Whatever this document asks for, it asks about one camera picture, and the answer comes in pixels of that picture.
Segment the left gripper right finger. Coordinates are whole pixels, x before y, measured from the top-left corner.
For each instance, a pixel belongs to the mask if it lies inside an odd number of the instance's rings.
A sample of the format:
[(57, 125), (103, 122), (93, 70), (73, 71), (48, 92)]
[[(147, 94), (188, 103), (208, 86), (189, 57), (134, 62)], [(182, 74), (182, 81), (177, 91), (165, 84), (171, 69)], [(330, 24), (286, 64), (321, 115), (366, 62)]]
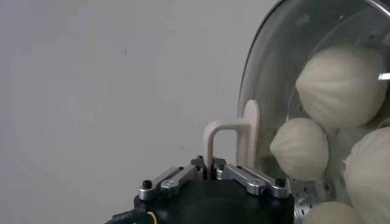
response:
[(253, 167), (234, 166), (224, 159), (213, 158), (213, 169), (217, 180), (234, 180), (251, 195), (261, 196), (268, 192), (274, 198), (289, 197), (285, 179), (271, 177)]

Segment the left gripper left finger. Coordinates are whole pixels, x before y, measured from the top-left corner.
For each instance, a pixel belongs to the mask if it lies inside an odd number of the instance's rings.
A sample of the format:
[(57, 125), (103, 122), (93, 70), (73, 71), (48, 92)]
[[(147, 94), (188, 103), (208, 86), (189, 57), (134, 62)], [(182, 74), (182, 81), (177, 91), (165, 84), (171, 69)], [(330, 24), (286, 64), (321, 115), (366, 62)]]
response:
[(173, 197), (188, 181), (204, 179), (205, 164), (203, 156), (192, 159), (186, 167), (170, 167), (151, 180), (144, 180), (138, 188), (140, 200), (154, 200), (158, 195)]

